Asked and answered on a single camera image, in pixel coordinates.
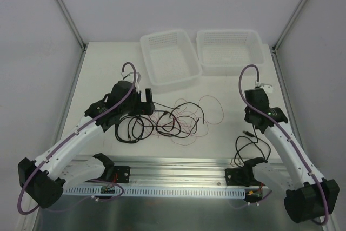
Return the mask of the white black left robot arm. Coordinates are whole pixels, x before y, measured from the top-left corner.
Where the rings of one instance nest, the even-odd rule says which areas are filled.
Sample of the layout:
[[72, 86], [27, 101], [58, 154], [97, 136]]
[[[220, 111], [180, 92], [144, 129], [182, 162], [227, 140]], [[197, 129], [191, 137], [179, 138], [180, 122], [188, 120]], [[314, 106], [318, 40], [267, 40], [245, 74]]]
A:
[[113, 181], [116, 167], [103, 153], [70, 169], [66, 167], [86, 146], [101, 144], [104, 133], [119, 124], [123, 116], [152, 115], [154, 109], [150, 88], [145, 89], [145, 101], [142, 101], [141, 91], [133, 83], [118, 81], [110, 93], [90, 105], [68, 137], [34, 160], [21, 160], [18, 164], [20, 186], [39, 207], [46, 209], [69, 188], [85, 181]]

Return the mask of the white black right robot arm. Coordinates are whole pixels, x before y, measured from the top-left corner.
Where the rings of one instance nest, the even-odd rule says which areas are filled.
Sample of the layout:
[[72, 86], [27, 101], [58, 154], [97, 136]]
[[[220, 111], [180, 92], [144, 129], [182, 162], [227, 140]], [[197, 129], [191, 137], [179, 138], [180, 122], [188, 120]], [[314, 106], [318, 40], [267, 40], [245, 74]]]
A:
[[245, 121], [259, 130], [274, 146], [291, 182], [275, 172], [267, 161], [243, 170], [243, 180], [250, 185], [258, 181], [284, 197], [284, 207], [295, 223], [323, 217], [325, 225], [333, 213], [340, 188], [335, 180], [327, 180], [313, 165], [299, 145], [282, 109], [272, 108], [267, 94], [255, 87], [241, 94], [246, 103]]

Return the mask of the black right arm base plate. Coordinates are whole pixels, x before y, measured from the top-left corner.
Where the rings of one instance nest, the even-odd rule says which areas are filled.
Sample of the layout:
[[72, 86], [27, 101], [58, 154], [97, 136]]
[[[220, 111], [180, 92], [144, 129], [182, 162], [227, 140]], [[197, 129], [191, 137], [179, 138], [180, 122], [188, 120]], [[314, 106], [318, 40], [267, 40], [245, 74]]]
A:
[[254, 179], [250, 170], [243, 168], [227, 168], [225, 172], [225, 181], [227, 186], [260, 186], [261, 183]]

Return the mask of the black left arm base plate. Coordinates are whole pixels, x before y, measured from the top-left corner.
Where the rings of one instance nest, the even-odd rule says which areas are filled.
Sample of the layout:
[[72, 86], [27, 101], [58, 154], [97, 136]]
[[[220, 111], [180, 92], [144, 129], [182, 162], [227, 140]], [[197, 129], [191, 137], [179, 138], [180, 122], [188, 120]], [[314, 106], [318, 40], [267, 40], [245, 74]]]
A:
[[112, 183], [129, 183], [130, 169], [129, 166], [112, 166], [106, 170], [104, 180]]

